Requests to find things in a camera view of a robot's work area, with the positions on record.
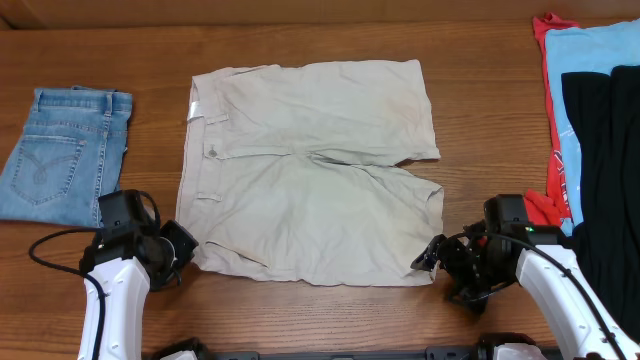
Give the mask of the beige cotton shorts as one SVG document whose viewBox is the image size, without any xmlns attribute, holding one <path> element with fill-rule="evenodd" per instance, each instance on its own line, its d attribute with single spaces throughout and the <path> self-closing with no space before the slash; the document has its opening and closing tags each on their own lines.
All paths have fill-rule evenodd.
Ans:
<svg viewBox="0 0 640 360">
<path fill-rule="evenodd" d="M 444 189 L 417 60 L 227 67 L 192 79 L 176 219 L 204 271 L 257 281 L 424 286 Z"/>
</svg>

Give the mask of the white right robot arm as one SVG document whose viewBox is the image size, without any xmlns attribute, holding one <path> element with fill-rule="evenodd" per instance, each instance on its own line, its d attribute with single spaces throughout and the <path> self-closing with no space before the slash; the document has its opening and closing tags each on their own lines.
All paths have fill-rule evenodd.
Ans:
<svg viewBox="0 0 640 360">
<path fill-rule="evenodd" d="M 573 251 L 496 233 L 436 236 L 411 268 L 445 270 L 449 300 L 482 313 L 488 298 L 519 284 L 543 313 L 565 359 L 637 359 L 639 343 L 622 331 L 582 275 Z"/>
</svg>

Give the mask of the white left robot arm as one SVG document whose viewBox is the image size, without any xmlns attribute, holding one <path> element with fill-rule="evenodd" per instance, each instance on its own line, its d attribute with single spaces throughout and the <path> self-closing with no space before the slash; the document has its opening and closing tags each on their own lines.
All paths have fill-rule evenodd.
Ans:
<svg viewBox="0 0 640 360">
<path fill-rule="evenodd" d="M 87 297 L 79 360 L 140 359 L 147 295 L 181 283 L 198 242 L 177 222 L 100 230 L 80 261 Z"/>
</svg>

